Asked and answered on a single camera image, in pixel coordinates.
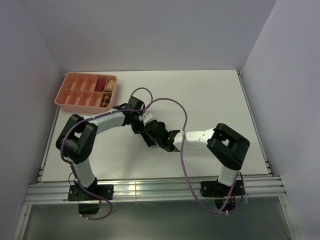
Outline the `brown argyle sock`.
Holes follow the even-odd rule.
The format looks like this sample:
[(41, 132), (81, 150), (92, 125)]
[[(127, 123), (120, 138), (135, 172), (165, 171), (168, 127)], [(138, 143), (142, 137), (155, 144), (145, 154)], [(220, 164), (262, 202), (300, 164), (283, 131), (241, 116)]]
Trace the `brown argyle sock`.
[(111, 102), (111, 96), (108, 95), (108, 94), (104, 94), (100, 106), (101, 106), (102, 108), (107, 108), (107, 107), (110, 105), (110, 102)]

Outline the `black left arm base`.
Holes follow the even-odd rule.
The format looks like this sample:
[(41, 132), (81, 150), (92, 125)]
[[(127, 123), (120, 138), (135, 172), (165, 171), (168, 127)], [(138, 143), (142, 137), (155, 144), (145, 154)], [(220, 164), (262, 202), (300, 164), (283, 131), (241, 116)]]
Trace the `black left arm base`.
[(69, 187), (67, 200), (78, 202), (78, 212), (81, 215), (92, 216), (100, 210), (102, 200), (112, 200), (113, 184), (96, 184), (83, 190), (76, 182)]

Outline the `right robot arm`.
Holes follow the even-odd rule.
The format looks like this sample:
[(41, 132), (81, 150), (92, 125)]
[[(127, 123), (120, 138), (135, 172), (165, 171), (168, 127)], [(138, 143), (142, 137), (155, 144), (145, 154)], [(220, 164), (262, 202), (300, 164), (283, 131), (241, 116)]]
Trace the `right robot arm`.
[(166, 129), (165, 123), (157, 120), (143, 122), (141, 135), (149, 147), (158, 145), (167, 152), (182, 152), (186, 149), (208, 150), (222, 164), (217, 191), (229, 194), (234, 188), (234, 179), (242, 169), (250, 147), (250, 141), (224, 123), (215, 128), (184, 132)]

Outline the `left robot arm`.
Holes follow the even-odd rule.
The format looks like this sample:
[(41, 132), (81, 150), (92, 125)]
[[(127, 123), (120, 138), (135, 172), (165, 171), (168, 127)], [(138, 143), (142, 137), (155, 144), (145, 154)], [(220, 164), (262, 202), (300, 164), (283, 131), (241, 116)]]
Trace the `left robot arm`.
[(71, 167), (77, 183), (81, 186), (79, 194), (86, 200), (95, 198), (98, 193), (97, 178), (92, 172), (89, 160), (96, 136), (113, 128), (139, 125), (139, 116), (144, 106), (141, 100), (132, 96), (128, 103), (107, 112), (89, 117), (78, 114), (69, 117), (55, 146), (60, 151), (62, 161)]

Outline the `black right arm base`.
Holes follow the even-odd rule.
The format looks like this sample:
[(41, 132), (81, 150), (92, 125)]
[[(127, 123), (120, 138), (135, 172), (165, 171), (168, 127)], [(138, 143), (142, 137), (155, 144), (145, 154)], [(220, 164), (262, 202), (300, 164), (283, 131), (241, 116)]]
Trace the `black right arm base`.
[[(201, 189), (200, 194), (205, 198), (214, 198), (215, 206), (220, 209), (226, 201), (226, 197), (229, 193), (230, 187), (223, 185), (216, 181), (202, 181), (200, 183)], [(231, 197), (229, 198), (225, 208), (222, 210), (231, 211), (237, 206), (236, 197), (244, 197), (245, 189), (243, 187), (241, 180), (236, 180), (233, 190), (231, 192)]]

